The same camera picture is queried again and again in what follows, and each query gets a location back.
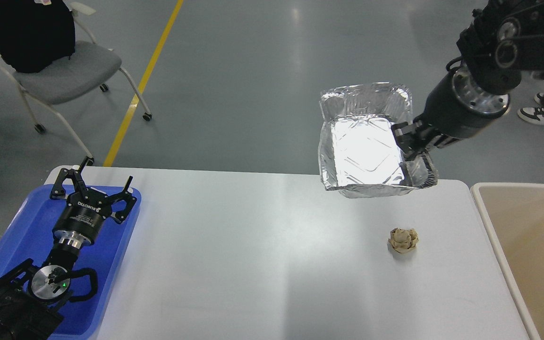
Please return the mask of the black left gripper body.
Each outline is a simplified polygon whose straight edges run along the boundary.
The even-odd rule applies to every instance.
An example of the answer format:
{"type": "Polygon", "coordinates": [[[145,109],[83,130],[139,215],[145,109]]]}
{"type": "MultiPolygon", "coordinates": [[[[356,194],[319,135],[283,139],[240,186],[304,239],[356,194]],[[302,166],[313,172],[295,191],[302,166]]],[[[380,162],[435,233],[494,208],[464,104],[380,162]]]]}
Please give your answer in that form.
{"type": "Polygon", "coordinates": [[[52,198],[65,200],[65,208],[52,228],[52,236],[56,243],[67,245],[94,245],[117,202],[113,195],[94,187],[89,187],[83,194],[75,191],[67,195],[64,187],[54,186],[52,198]]]}

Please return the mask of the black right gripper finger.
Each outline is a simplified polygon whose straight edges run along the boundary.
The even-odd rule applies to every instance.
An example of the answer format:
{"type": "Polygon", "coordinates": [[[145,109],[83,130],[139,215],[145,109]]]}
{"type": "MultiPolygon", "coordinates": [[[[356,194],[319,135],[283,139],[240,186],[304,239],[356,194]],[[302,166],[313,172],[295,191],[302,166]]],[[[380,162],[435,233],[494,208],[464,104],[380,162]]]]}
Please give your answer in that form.
{"type": "Polygon", "coordinates": [[[429,136],[425,139],[424,151],[429,153],[432,149],[443,149],[450,144],[450,137],[444,134],[429,136]]]}
{"type": "Polygon", "coordinates": [[[435,128],[422,120],[397,123],[392,125],[391,131],[406,161],[428,153],[435,138],[435,128]]]}

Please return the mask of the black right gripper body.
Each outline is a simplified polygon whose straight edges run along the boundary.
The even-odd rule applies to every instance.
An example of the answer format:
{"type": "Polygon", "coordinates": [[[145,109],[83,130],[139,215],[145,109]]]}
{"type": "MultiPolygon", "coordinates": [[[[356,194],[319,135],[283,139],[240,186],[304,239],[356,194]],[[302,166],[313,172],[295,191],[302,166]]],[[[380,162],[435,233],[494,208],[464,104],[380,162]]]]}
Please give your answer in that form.
{"type": "Polygon", "coordinates": [[[449,72],[428,95],[422,121],[450,144],[472,138],[510,109],[509,94],[496,95],[480,87],[467,66],[449,72]]]}

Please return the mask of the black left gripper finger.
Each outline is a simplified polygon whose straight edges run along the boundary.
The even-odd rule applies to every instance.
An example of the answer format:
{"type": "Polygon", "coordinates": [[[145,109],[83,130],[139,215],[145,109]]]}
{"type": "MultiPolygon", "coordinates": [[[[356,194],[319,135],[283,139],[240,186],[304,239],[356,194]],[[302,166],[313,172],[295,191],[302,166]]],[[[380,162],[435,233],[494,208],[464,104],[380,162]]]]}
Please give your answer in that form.
{"type": "Polygon", "coordinates": [[[133,196],[132,192],[129,191],[130,184],[133,181],[133,177],[129,176],[125,186],[120,192],[108,196],[108,205],[113,206],[119,202],[125,202],[125,207],[118,211],[111,211],[110,217],[117,223],[122,224],[127,217],[130,215],[132,209],[134,208],[137,198],[133,196]]]}
{"type": "Polygon", "coordinates": [[[71,181],[74,192],[80,193],[82,198],[87,197],[88,188],[85,185],[84,179],[82,178],[82,171],[84,170],[84,168],[91,165],[93,165],[93,157],[86,156],[82,163],[78,166],[78,169],[62,168],[59,171],[59,174],[56,177],[54,184],[52,185],[50,199],[58,200],[67,198],[67,190],[63,187],[63,183],[65,180],[71,181]]]}

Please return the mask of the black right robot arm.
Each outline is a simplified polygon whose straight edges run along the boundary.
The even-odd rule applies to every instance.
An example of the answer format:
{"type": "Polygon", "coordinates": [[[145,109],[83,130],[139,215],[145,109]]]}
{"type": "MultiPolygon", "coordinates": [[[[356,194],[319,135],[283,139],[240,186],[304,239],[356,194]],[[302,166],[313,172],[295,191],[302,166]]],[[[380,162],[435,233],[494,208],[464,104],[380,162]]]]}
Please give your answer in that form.
{"type": "Polygon", "coordinates": [[[544,0],[491,0],[472,16],[423,112],[392,127],[408,161],[477,135],[508,111],[523,72],[544,73],[544,0]]]}

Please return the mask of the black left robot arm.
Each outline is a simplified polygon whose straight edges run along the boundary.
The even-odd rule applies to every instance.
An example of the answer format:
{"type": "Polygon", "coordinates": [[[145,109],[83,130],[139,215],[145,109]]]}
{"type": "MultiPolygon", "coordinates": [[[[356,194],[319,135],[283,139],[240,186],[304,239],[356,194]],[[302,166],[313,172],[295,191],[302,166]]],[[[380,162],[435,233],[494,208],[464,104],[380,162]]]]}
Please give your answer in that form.
{"type": "Polygon", "coordinates": [[[91,187],[61,168],[34,190],[0,242],[0,340],[85,340],[111,294],[141,200],[123,187],[91,187]]]}

